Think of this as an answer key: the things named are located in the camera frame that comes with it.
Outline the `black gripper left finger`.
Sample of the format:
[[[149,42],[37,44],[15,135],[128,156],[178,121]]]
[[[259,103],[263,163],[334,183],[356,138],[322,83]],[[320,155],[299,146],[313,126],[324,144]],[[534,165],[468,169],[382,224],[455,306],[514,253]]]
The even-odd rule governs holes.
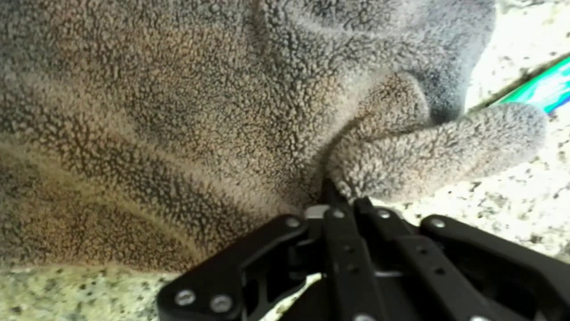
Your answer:
[[[325,206],[324,213],[331,217],[345,217],[349,213],[349,201],[329,178],[322,179],[318,201]]]

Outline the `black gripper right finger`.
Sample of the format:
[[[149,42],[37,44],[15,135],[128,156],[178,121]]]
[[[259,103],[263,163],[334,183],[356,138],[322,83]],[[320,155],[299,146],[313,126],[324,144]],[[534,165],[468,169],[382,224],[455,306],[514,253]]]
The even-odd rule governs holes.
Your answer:
[[[375,206],[368,197],[354,201],[354,213],[359,224],[384,224],[391,219],[391,212],[384,206]]]

